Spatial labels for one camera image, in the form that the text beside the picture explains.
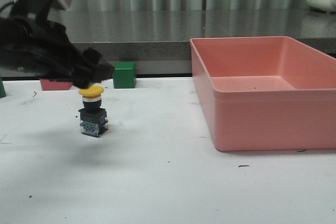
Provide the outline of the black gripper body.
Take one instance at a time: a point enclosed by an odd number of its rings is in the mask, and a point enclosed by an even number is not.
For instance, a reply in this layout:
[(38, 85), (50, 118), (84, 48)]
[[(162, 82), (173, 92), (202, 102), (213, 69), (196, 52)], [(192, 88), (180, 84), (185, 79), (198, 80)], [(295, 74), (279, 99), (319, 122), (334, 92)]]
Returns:
[(86, 81), (87, 61), (62, 25), (1, 18), (1, 68), (55, 81)]

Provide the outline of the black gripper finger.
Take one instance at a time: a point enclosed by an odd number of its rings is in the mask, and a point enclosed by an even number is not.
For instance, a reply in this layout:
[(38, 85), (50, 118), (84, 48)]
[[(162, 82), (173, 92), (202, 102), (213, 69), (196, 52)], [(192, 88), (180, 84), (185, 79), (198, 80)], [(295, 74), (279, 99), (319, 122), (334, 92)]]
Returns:
[(94, 83), (101, 83), (102, 81), (112, 78), (114, 72), (114, 66), (105, 60), (99, 60), (99, 62), (90, 70), (88, 74), (88, 83), (93, 85)]
[(72, 74), (73, 84), (80, 89), (85, 89), (95, 82), (100, 82), (101, 59), (102, 54), (92, 48), (80, 52)]

